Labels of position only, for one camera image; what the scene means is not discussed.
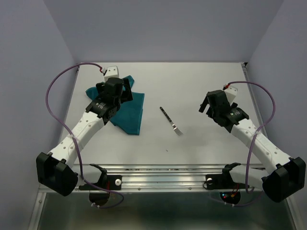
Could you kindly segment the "metal fork black handle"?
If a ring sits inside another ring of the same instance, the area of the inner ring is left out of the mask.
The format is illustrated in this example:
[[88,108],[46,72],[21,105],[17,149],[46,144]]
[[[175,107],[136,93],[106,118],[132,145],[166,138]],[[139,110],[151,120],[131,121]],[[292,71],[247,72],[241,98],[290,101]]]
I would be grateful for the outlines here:
[[166,111],[163,109],[163,107],[160,106],[160,110],[162,111],[162,113],[165,115],[165,117],[167,118],[167,120],[169,121],[169,123],[172,126],[172,129],[174,130],[174,132],[178,135],[181,136],[183,135],[183,133],[178,129],[178,127],[174,124],[174,122],[171,120],[171,118],[169,117],[169,115],[166,113]]

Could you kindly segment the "teal cloth napkin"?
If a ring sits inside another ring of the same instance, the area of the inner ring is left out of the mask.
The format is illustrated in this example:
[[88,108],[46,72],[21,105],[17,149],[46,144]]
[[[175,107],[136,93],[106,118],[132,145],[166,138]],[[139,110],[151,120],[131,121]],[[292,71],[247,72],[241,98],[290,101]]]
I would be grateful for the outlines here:
[[[134,84],[132,76],[124,77],[130,82],[130,86]],[[110,105],[96,99],[98,91],[95,87],[89,88],[86,95],[92,100],[86,107],[85,111],[92,112],[98,118],[103,119],[104,124],[111,122],[114,126],[119,127],[129,135],[139,135],[141,130],[144,93],[132,91],[133,100],[118,105]]]

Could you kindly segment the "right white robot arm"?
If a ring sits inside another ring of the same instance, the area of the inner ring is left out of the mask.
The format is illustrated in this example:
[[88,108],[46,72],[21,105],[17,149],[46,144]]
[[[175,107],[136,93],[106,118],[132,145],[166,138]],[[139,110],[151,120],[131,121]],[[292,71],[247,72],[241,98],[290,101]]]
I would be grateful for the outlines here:
[[240,163],[231,163],[221,174],[208,174],[203,187],[207,190],[227,190],[245,185],[262,190],[270,200],[279,203],[301,190],[305,184],[306,163],[281,151],[250,120],[247,113],[233,101],[235,90],[208,92],[199,112],[205,112],[219,126],[239,139],[264,166],[253,169]]

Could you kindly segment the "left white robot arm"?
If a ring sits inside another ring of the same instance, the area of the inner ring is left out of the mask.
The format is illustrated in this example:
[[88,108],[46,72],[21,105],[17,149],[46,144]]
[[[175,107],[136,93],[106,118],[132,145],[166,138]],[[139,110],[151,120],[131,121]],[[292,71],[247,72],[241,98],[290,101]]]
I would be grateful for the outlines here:
[[76,187],[81,174],[72,170],[90,139],[120,110],[121,104],[132,101],[127,78],[109,78],[96,85],[98,96],[86,107],[77,125],[49,153],[41,152],[36,158],[38,181],[62,196]]

